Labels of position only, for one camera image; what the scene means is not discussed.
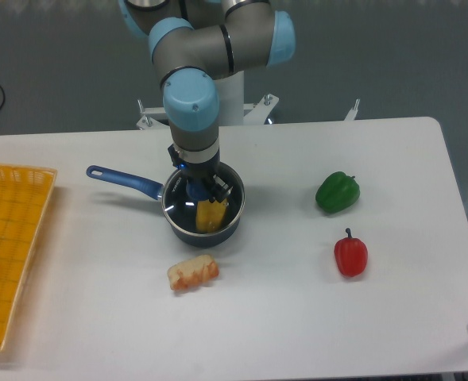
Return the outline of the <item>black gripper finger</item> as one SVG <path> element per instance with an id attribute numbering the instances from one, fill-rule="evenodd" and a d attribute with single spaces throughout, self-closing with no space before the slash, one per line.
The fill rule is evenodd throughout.
<path id="1" fill-rule="evenodd" d="M 230 196 L 233 186 L 225 182 L 220 176 L 213 175 L 206 178 L 206 190 L 209 202 L 223 202 Z"/>

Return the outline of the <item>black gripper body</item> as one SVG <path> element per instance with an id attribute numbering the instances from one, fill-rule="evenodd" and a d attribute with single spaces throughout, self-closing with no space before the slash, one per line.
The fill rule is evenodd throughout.
<path id="1" fill-rule="evenodd" d="M 215 185 L 215 176 L 219 168 L 219 146 L 212 146 L 202 151 L 189 151 L 171 144 L 168 147 L 172 165 L 180 170 L 191 182 L 192 188 L 211 191 Z"/>

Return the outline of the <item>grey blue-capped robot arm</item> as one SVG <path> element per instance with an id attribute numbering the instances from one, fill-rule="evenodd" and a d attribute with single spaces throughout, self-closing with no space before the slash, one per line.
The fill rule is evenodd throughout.
<path id="1" fill-rule="evenodd" d="M 203 1 L 222 22 L 193 21 L 189 1 L 121 1 L 126 24 L 147 38 L 173 143 L 169 155 L 195 200 L 221 202 L 233 188 L 220 175 L 216 81 L 289 61 L 296 50 L 290 15 L 268 1 Z"/>

